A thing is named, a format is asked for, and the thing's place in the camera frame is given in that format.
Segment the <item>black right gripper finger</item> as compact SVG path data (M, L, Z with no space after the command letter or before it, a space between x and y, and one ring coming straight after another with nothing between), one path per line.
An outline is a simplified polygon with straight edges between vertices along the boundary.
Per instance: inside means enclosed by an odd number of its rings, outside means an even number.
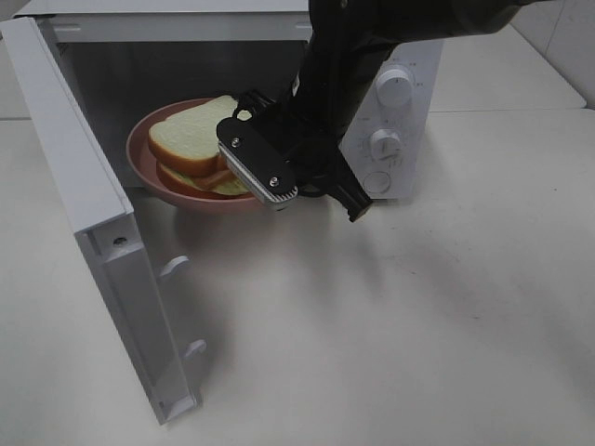
M217 124L216 134L227 166L262 204L282 210L298 196L288 163L250 123L225 118Z
M326 174L326 193L343 205L350 222L361 218L372 206L373 200L365 192L339 149L329 155Z

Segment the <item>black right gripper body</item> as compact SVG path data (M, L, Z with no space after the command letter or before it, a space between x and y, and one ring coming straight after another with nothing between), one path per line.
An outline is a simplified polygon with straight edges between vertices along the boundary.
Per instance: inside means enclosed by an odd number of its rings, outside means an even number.
M367 69L355 62L305 65L277 100L245 91L231 117L247 121L282 155L297 181L297 195L326 193L329 155L345 136L363 101Z

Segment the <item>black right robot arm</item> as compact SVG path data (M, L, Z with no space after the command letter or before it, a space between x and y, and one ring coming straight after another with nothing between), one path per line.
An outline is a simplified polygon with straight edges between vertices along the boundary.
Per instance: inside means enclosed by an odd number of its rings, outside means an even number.
M339 143L382 63L401 44L496 33L523 1L311 1L310 42L291 86L272 102L240 96L216 128L231 171L263 204L283 209L297 196L329 195L350 221L373 201Z

